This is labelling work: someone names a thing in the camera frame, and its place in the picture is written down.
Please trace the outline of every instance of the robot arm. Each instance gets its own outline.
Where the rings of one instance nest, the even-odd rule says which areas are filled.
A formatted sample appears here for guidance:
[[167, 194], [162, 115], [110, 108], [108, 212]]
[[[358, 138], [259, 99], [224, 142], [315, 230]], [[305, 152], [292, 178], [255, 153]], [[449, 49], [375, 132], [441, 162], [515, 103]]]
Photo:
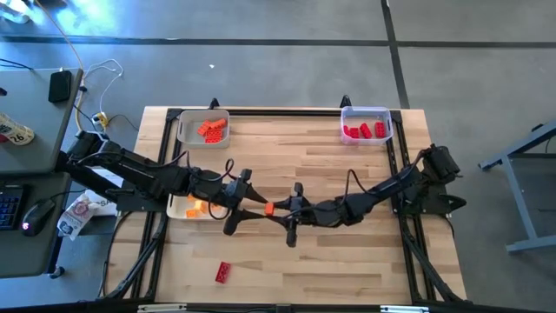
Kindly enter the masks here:
[[[355, 176], [361, 187], [361, 192], [348, 194], [348, 187], [344, 195], [320, 203], [311, 203], [303, 196], [303, 186], [296, 183], [295, 196], [284, 201], [271, 203], [276, 209], [286, 210], [285, 216], [273, 214], [261, 215], [243, 210], [240, 205], [244, 198], [259, 203], [268, 201], [259, 195], [248, 182], [251, 170], [242, 170], [239, 176], [229, 174], [231, 168], [227, 164], [224, 175], [212, 170], [202, 170], [189, 165], [177, 165], [182, 153], [177, 159], [166, 164], [159, 164], [148, 158], [123, 149], [117, 143], [111, 142], [104, 134], [80, 132], [77, 141], [69, 149], [69, 162], [82, 166], [101, 166], [133, 183], [144, 197], [159, 200], [168, 195], [192, 195], [209, 203], [228, 208], [228, 218], [223, 232], [233, 235], [237, 225], [244, 220], [267, 218], [282, 225], [288, 232], [287, 244], [295, 246], [296, 229], [298, 225], [312, 225], [317, 227], [339, 227], [360, 223], [373, 207], [391, 196], [412, 190], [411, 196], [405, 196], [406, 201], [419, 202], [428, 196], [428, 190], [434, 186], [443, 187], [452, 182], [460, 172], [457, 164], [451, 158], [446, 147], [431, 145], [422, 150], [411, 165], [402, 169], [396, 176], [365, 190], [355, 173], [350, 170], [347, 174], [347, 184], [350, 174]], [[423, 159], [424, 170], [419, 171], [417, 163]], [[223, 179], [229, 176], [230, 183]], [[449, 198], [445, 201], [450, 210], [455, 210], [465, 204], [459, 198]]]

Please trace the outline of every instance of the plastic bin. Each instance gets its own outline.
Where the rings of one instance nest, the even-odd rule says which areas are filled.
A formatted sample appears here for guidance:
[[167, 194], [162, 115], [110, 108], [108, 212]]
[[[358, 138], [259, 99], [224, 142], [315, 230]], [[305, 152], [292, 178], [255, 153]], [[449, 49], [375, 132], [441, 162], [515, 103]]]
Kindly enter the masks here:
[[[222, 130], [219, 143], [205, 143], [205, 137], [197, 130], [206, 120], [226, 119], [226, 127]], [[223, 149], [229, 146], [229, 113], [226, 110], [185, 110], [180, 115], [177, 139], [183, 143], [184, 149]]]
[[[383, 122], [386, 130], [386, 136], [377, 138], [374, 133], [374, 124]], [[344, 133], [344, 125], [348, 127], [359, 127], [362, 123], [367, 123], [371, 134], [371, 138], [352, 138]], [[341, 109], [340, 136], [344, 144], [383, 144], [392, 137], [392, 117], [390, 110], [384, 107], [352, 107], [347, 106]]]
[[[195, 207], [196, 202], [203, 203], [202, 210], [198, 210]], [[227, 208], [219, 205], [211, 205], [212, 214], [218, 218], [226, 216], [227, 210]], [[188, 216], [188, 211], [193, 211], [195, 214], [193, 216]], [[208, 204], [202, 200], [195, 199], [192, 196], [170, 196], [168, 199], [168, 205], [166, 206], [166, 214], [168, 217], [178, 220], [214, 221], [214, 218], [212, 218], [212, 216], [208, 213]]]

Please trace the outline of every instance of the wooden tabletop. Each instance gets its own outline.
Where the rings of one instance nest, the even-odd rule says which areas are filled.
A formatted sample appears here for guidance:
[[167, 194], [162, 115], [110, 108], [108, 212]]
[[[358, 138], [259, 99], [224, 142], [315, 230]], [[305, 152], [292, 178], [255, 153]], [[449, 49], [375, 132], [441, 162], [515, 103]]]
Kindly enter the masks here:
[[[167, 108], [145, 108], [136, 153], [157, 159]], [[425, 113], [403, 110], [402, 117], [413, 160], [431, 143]], [[386, 145], [343, 145], [338, 117], [231, 117], [230, 128], [227, 149], [191, 150], [191, 163], [222, 173], [225, 161], [233, 157], [232, 173], [252, 169], [253, 186], [269, 201], [286, 198], [295, 182], [303, 183], [305, 196], [313, 203], [342, 195], [348, 169], [354, 169], [368, 188], [390, 177]], [[358, 190], [352, 182], [350, 191]], [[243, 207], [262, 209], [250, 201]], [[145, 216], [132, 214], [116, 236], [109, 290], [137, 258]], [[447, 222], [438, 216], [423, 216], [422, 222], [432, 264], [453, 291], [465, 298]], [[389, 201], [350, 227], [299, 227], [296, 248], [289, 248], [284, 229], [268, 220], [243, 222], [233, 236], [223, 235], [222, 226], [220, 221], [170, 221], [157, 302], [411, 303], [400, 229]], [[226, 284], [215, 282], [220, 262], [232, 263]], [[416, 272], [424, 295], [419, 266]], [[148, 280], [144, 279], [144, 290]]]

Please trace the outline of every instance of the gray floor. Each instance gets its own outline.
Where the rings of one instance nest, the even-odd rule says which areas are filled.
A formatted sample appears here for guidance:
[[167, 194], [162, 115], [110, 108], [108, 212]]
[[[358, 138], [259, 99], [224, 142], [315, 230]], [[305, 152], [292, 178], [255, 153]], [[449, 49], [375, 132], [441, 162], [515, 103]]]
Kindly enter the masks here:
[[[75, 1], [55, 17], [71, 35], [133, 38], [252, 38], [384, 40], [379, 0], [126, 0], [118, 5]], [[394, 30], [407, 41], [553, 41], [553, 1], [390, 0]], [[35, 10], [36, 24], [0, 22], [7, 35], [53, 36]], [[125, 69], [106, 94], [104, 108], [139, 124], [146, 105], [338, 105], [348, 93], [356, 105], [399, 108], [387, 47], [202, 45], [76, 46], [85, 65], [117, 59]], [[37, 68], [76, 67], [58, 43], [0, 43], [0, 55]], [[556, 248], [509, 256], [504, 248], [526, 237], [500, 169], [476, 163], [556, 118], [556, 50], [400, 48], [411, 108], [427, 113], [431, 136], [447, 145], [464, 178], [449, 191], [468, 201], [453, 214], [468, 298], [514, 308], [556, 308]], [[97, 111], [110, 73], [88, 78], [83, 105]], [[76, 127], [70, 124], [64, 146]], [[127, 148], [136, 133], [125, 120], [109, 134]], [[96, 295], [108, 238], [64, 242], [60, 263], [68, 275], [0, 281], [0, 306], [71, 302]]]

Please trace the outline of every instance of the computer mouse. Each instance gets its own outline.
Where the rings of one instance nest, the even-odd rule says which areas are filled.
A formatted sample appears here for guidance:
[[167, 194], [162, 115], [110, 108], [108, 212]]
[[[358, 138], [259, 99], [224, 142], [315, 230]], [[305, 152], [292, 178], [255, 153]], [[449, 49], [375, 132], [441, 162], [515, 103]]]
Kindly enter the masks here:
[[36, 236], [48, 221], [56, 203], [52, 199], [37, 201], [27, 211], [21, 222], [21, 230], [25, 236]]

